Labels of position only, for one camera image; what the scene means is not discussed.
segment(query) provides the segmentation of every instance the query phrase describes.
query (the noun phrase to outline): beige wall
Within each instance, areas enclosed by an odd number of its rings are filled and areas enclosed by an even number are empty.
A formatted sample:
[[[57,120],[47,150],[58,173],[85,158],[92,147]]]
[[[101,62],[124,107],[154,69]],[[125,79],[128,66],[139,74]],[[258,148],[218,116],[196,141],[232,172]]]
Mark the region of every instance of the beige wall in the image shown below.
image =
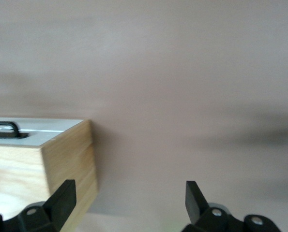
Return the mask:
[[[288,231],[288,0],[0,1],[0,116],[93,120],[78,231],[180,231],[187,179]]]

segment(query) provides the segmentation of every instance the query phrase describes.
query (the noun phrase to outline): silver screw head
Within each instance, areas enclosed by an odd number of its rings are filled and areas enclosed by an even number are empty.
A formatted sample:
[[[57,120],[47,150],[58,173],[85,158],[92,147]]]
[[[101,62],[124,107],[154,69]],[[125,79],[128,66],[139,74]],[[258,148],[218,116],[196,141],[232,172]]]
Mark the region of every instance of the silver screw head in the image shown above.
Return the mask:
[[[36,209],[29,209],[29,210],[27,211],[27,215],[35,214],[36,211],[37,211]]]
[[[263,221],[259,217],[252,217],[251,220],[252,220],[253,223],[255,223],[257,225],[263,225]]]
[[[220,217],[222,215],[222,213],[219,209],[213,209],[212,214],[214,214],[217,217]]]

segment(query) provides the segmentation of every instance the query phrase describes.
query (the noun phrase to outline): light wood surface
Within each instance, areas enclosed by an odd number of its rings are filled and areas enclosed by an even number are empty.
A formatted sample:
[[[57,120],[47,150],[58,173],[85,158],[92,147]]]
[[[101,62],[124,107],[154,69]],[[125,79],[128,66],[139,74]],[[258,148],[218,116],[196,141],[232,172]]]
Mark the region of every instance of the light wood surface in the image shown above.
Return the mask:
[[[75,179],[77,194],[76,207],[62,228],[70,232],[98,191],[89,121],[79,121],[40,146],[0,144],[0,213],[4,219],[31,203],[46,201],[66,179]]]

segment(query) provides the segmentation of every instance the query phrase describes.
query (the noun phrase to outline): black wire handle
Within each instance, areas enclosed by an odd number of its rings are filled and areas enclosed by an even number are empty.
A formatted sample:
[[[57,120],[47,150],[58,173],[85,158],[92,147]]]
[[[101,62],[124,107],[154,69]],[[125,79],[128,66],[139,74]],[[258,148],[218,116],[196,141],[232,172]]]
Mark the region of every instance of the black wire handle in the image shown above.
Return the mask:
[[[25,138],[27,133],[20,133],[19,127],[16,123],[11,121],[0,121],[0,126],[12,127],[13,132],[0,132],[0,138]]]

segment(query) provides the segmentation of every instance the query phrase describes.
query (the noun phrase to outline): wooden block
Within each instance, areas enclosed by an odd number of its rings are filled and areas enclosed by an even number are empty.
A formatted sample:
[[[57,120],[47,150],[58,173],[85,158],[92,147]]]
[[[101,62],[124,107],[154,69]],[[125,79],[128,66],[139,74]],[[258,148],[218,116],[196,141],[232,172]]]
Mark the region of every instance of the wooden block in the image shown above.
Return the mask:
[[[97,195],[88,120],[0,118],[14,121],[23,139],[0,139],[0,213],[4,220],[31,203],[46,201],[66,179],[75,179],[77,204],[63,226],[74,231]]]

